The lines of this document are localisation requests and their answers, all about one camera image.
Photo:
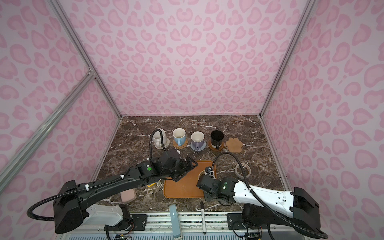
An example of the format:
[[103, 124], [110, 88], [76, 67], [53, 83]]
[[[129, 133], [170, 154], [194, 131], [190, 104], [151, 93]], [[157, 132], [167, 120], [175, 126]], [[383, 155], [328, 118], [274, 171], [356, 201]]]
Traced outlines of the brown paw shaped coaster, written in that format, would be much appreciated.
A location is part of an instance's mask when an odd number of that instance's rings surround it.
[[226, 146], [229, 152], [240, 153], [243, 149], [243, 142], [241, 142], [238, 138], [229, 138], [229, 140], [226, 141]]

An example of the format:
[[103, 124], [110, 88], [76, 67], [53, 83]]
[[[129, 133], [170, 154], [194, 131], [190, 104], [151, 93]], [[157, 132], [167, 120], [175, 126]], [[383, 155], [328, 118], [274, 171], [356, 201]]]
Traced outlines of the rattan round coaster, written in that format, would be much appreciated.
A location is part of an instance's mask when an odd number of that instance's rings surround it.
[[179, 146], [178, 143], [175, 140], [173, 140], [173, 147], [176, 148], [177, 150], [184, 149], [187, 147], [187, 145], [188, 145], [188, 140], [185, 140], [184, 144], [181, 146]]

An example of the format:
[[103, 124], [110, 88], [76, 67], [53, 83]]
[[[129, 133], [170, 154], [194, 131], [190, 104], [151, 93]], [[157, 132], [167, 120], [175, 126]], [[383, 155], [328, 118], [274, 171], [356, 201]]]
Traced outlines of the brown wooden round coaster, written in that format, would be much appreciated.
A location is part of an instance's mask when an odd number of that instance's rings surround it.
[[219, 152], [219, 151], [222, 151], [224, 149], [225, 143], [222, 143], [219, 146], [219, 148], [217, 148], [216, 146], [213, 146], [211, 142], [208, 143], [208, 146], [209, 146], [210, 150], [212, 150], [214, 152]]

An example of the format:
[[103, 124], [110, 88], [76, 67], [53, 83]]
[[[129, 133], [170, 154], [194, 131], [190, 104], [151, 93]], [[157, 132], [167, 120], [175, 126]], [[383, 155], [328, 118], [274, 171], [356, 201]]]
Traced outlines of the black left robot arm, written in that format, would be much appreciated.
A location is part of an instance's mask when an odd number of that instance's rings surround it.
[[64, 234], [78, 228], [90, 216], [87, 209], [105, 198], [162, 179], [178, 182], [197, 166], [198, 163], [190, 157], [162, 157], [141, 162], [124, 174], [104, 180], [83, 184], [68, 181], [53, 203], [55, 233]]

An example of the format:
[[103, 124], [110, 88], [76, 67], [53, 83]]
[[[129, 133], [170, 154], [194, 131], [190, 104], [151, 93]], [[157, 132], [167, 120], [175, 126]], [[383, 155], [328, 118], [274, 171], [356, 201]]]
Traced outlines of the clear tape roll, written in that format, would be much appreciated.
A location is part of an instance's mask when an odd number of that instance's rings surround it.
[[252, 173], [251, 168], [247, 164], [243, 164], [242, 168], [237, 164], [235, 167], [235, 175], [237, 178], [244, 179], [244, 173], [246, 174], [246, 178], [249, 178]]

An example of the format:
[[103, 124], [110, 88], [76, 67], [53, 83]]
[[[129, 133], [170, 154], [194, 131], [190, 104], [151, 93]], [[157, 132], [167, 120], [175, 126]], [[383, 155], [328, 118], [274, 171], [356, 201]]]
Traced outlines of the grey blue round coaster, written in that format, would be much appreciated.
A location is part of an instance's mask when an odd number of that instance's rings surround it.
[[202, 150], [204, 150], [206, 148], [206, 145], [207, 144], [205, 141], [201, 141], [199, 143], [192, 141], [190, 147], [195, 152], [201, 152]]

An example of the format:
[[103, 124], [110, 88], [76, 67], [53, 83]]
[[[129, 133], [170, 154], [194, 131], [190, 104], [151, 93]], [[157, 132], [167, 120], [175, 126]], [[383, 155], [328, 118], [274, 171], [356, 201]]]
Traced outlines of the black mug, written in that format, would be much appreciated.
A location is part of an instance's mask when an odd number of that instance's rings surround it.
[[213, 146], [216, 146], [217, 148], [219, 148], [219, 146], [223, 143], [224, 137], [225, 135], [222, 131], [214, 130], [211, 132], [210, 141]]

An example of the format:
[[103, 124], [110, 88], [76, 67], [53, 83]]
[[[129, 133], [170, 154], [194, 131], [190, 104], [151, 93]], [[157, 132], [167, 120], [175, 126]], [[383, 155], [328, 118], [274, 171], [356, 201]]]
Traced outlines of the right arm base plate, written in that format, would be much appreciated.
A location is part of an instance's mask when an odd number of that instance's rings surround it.
[[226, 216], [229, 230], [247, 230], [242, 220], [242, 213], [227, 213]]

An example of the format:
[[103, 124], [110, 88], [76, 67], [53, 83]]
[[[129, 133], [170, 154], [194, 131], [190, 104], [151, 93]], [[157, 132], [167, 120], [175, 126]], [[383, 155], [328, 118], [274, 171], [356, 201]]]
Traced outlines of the beige woven round coaster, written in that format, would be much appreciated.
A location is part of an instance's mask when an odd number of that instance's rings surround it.
[[[163, 148], [162, 141], [160, 139], [153, 139], [155, 148], [161, 150]], [[166, 138], [164, 141], [164, 148], [167, 148], [170, 144], [170, 140]]]

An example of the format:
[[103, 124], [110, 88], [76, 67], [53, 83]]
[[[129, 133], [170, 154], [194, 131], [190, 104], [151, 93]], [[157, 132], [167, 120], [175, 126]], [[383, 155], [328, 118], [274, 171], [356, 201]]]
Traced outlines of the white speckled mug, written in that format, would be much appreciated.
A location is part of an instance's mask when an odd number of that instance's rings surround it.
[[160, 129], [160, 131], [162, 132], [163, 140], [161, 140], [161, 134], [160, 134], [159, 131], [156, 131], [156, 132], [155, 132], [155, 134], [154, 134], [153, 137], [152, 137], [152, 140], [153, 140], [153, 139], [160, 139], [160, 140], [163, 141], [163, 143], [164, 143], [164, 141], [165, 141], [166, 138], [168, 138], [168, 137], [167, 137], [167, 135], [166, 135], [165, 130]]

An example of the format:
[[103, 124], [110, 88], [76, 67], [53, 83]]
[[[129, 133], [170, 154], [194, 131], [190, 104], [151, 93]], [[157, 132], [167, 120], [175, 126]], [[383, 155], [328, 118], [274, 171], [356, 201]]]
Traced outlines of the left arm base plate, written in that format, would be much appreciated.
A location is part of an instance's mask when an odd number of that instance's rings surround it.
[[117, 231], [144, 231], [147, 224], [148, 215], [123, 215], [123, 219], [114, 226], [105, 225], [105, 232], [117, 232]]

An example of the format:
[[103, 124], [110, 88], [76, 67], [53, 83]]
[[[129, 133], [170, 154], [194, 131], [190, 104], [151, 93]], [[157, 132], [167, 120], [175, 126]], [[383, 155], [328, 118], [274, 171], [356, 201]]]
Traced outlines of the black marker pen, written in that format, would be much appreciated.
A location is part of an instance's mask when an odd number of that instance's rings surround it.
[[203, 228], [203, 234], [207, 234], [207, 227], [206, 227], [206, 217], [205, 217], [205, 205], [203, 201], [200, 202], [201, 206], [201, 216], [202, 216], [202, 228]]

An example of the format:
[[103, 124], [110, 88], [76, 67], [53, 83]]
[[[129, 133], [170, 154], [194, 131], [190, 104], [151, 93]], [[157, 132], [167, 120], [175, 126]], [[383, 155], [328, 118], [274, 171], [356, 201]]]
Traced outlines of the light blue mug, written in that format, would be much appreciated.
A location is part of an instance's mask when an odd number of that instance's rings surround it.
[[186, 140], [186, 131], [182, 128], [177, 128], [173, 131], [173, 137], [178, 145], [181, 146]]

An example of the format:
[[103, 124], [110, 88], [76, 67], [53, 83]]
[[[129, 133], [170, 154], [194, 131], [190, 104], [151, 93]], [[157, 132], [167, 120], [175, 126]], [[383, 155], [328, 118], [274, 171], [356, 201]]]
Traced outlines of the light blue stapler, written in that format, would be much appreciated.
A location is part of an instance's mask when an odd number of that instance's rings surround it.
[[178, 215], [178, 209], [176, 204], [169, 205], [171, 225], [173, 231], [173, 237], [175, 240], [181, 240], [183, 238], [183, 233], [181, 229], [181, 224]]

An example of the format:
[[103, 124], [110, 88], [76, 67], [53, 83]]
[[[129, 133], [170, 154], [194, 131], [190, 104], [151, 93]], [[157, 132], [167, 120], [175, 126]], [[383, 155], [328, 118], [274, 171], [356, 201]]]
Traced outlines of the pink case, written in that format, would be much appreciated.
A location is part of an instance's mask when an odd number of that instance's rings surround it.
[[123, 203], [130, 203], [134, 201], [137, 198], [136, 190], [135, 189], [130, 189], [121, 192], [121, 201]]

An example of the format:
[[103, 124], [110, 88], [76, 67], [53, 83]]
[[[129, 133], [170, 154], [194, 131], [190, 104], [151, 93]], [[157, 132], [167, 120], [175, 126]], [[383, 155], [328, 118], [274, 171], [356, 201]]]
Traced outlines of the white mug purple handle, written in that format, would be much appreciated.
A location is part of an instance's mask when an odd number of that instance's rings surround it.
[[194, 141], [199, 143], [201, 141], [205, 141], [205, 135], [202, 132], [194, 132], [191, 135], [191, 142]]

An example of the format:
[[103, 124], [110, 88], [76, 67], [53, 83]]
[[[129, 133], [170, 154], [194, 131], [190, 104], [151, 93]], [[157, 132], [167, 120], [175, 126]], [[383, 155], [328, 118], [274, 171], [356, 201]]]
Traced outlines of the orange rectangular tray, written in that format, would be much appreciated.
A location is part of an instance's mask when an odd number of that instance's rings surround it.
[[164, 196], [168, 199], [203, 198], [204, 193], [197, 187], [197, 182], [205, 168], [211, 167], [212, 163], [212, 161], [198, 161], [198, 166], [178, 182], [165, 181]]

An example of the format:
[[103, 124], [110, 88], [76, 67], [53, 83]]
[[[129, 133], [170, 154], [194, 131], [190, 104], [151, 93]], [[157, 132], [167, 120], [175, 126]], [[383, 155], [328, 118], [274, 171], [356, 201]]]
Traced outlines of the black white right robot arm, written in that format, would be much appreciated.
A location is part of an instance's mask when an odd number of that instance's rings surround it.
[[328, 237], [321, 230], [319, 203], [302, 188], [268, 190], [232, 178], [220, 181], [208, 176], [200, 177], [197, 187], [206, 201], [244, 204], [242, 218], [249, 225], [285, 225], [310, 238]]

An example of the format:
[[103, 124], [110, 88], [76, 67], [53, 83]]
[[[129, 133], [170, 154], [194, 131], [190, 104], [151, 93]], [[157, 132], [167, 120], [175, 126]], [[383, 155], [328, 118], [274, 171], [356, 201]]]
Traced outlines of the cream yellow mug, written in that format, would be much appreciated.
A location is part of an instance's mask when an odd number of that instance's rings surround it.
[[198, 174], [197, 180], [199, 180], [202, 176], [208, 176], [209, 174], [210, 174], [210, 172], [207, 172], [207, 171], [201, 171], [201, 172]]

